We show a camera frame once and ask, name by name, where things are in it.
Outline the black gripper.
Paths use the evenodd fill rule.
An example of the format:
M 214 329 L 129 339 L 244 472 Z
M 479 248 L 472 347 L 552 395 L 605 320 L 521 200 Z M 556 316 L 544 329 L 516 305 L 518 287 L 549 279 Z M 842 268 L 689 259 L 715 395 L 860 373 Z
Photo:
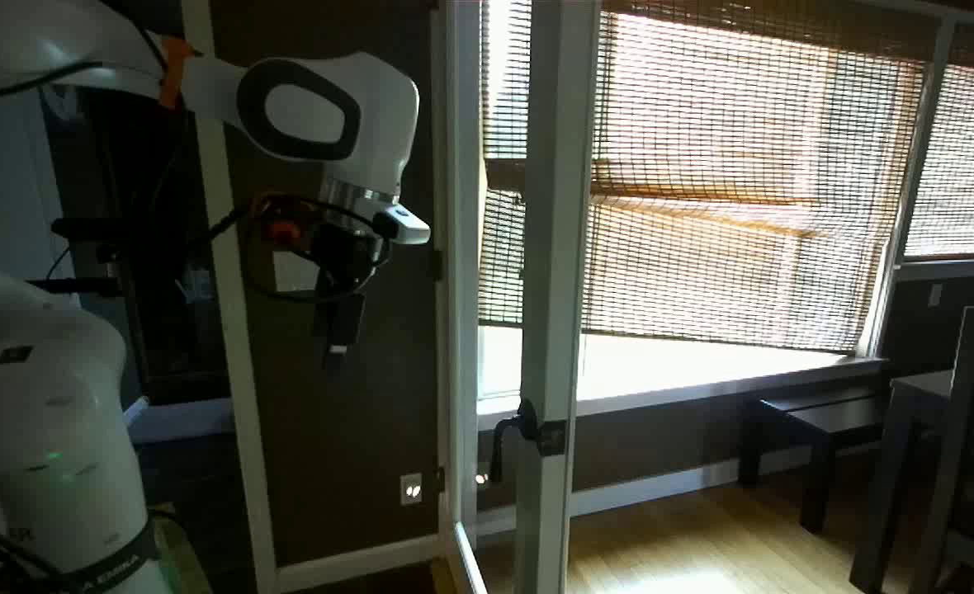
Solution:
M 354 208 L 271 191 L 250 211 L 250 245 L 271 265 L 267 275 L 250 277 L 250 287 L 273 300 L 312 305 L 322 367 L 341 369 L 360 334 L 367 284 L 387 265 L 389 242 Z

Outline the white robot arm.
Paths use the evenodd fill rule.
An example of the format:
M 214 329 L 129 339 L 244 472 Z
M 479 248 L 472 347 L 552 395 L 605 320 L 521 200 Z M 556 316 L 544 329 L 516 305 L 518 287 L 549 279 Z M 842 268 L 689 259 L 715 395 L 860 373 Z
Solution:
M 0 97 L 37 86 L 147 97 L 318 162 L 313 224 L 283 248 L 318 268 L 312 305 L 347 305 L 431 224 L 400 204 L 421 86 L 374 54 L 235 65 L 104 0 L 0 0 Z M 122 337 L 0 275 L 0 586 L 167 594 L 138 459 L 119 407 Z

